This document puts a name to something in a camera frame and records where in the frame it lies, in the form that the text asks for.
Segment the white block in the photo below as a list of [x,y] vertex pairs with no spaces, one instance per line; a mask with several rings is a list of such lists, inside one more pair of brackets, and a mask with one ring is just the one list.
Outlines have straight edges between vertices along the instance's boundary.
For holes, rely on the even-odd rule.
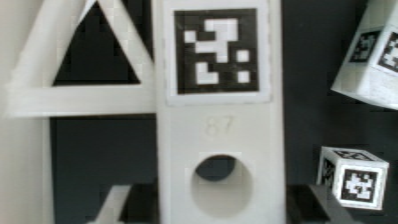
[[[279,4],[153,1],[162,224],[286,223]],[[231,173],[210,180],[195,170],[226,156]]]
[[398,109],[398,1],[371,0],[332,90]]
[[364,150],[321,147],[318,184],[345,207],[382,210],[389,163]]

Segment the black background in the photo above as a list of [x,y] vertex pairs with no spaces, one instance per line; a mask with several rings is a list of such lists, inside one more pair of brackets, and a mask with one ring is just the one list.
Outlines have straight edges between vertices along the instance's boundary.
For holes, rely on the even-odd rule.
[[[151,50],[149,1],[124,3]],[[286,183],[314,184],[321,145],[366,149],[391,163],[384,211],[348,210],[364,223],[393,224],[398,112],[330,91],[364,8],[366,0],[282,0]],[[99,13],[85,24],[55,85],[137,83]],[[115,74],[99,63],[119,69]],[[110,186],[156,178],[154,115],[51,118],[51,140],[57,224],[82,224],[98,214]]]

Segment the white stand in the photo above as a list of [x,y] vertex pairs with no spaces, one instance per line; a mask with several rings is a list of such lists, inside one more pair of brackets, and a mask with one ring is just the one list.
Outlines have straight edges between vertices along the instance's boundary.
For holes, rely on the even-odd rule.
[[[178,86],[176,80],[178,76],[186,77],[186,73],[178,72],[183,62],[178,61],[176,47],[188,44],[194,38],[192,33],[186,33],[185,43],[176,40],[176,12],[188,13],[197,10],[201,18],[206,13],[213,13],[202,11],[226,10],[226,16],[215,18],[234,19],[240,15],[240,12],[229,12],[234,9],[256,9],[258,12],[258,26],[249,26],[258,29],[254,50],[259,55],[259,90],[249,93],[231,93],[226,90],[217,93],[179,94],[178,88],[183,87]],[[286,211],[279,1],[156,0],[153,14],[162,224],[282,224]],[[217,23],[218,20],[208,19],[208,22]],[[224,37],[215,36],[220,43],[227,37],[234,37],[231,23],[233,20],[224,21]],[[201,48],[197,53],[215,52],[218,46],[208,41],[208,48]],[[215,75],[201,76],[206,72],[201,69],[197,72],[197,77]],[[215,78],[197,79],[197,88],[202,88],[202,83],[218,83]],[[227,178],[211,182],[197,176],[195,168],[208,158],[220,155],[236,159],[236,167]]]

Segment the white plastic piece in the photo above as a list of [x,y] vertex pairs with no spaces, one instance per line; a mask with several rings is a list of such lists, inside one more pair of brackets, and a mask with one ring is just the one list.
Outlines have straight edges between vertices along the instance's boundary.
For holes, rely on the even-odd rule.
[[398,1],[369,0],[332,90],[398,109]]
[[[266,0],[153,2],[162,224],[284,224],[279,4],[279,1]],[[199,16],[211,17],[215,11],[226,10],[224,16],[231,19],[242,15],[242,11],[233,10],[247,9],[258,13],[258,26],[250,24],[259,30],[254,50],[265,65],[259,69],[261,86],[266,86],[268,94],[272,86],[272,100],[258,100],[259,92],[218,95],[202,91],[194,97],[178,95],[176,45],[192,46],[185,43],[194,40],[192,33],[186,35],[185,31],[194,29],[188,27],[181,31],[178,41],[174,13],[181,12],[181,16],[199,13]],[[195,68],[195,63],[190,63],[183,65]],[[178,97],[178,106],[170,96]],[[195,168],[210,157],[220,155],[236,159],[236,166],[226,179],[211,182],[195,174]]]
[[389,163],[364,150],[321,147],[318,184],[345,207],[382,210]]
[[154,112],[154,93],[140,86],[48,87],[12,89],[7,113],[51,117]]
[[121,0],[99,0],[140,85],[51,87],[83,1],[44,1],[9,85],[11,116],[154,113],[153,61]]
[[131,186],[112,186],[96,221],[87,224],[122,224],[119,221]]
[[41,0],[0,0],[0,223],[53,224],[48,119],[5,116],[11,71]]

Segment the dark surface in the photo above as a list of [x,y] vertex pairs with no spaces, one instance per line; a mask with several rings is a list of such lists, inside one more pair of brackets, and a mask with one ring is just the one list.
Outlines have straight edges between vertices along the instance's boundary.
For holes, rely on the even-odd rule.
[[291,224],[325,224],[330,221],[307,185],[288,186],[286,207]]
[[[151,49],[149,1],[126,2]],[[396,224],[398,112],[330,91],[364,6],[366,0],[282,1],[286,182],[314,184],[321,145],[366,149],[391,163],[384,211],[350,212],[366,224]],[[101,38],[98,45],[114,46],[112,41]],[[89,44],[80,43],[80,50],[92,57],[114,55],[90,52]],[[71,63],[78,69],[96,66],[80,54]],[[89,71],[83,80],[96,80]],[[82,83],[76,78],[64,82]],[[154,132],[153,115],[51,120],[57,224],[82,224],[94,218],[112,184],[153,182]]]

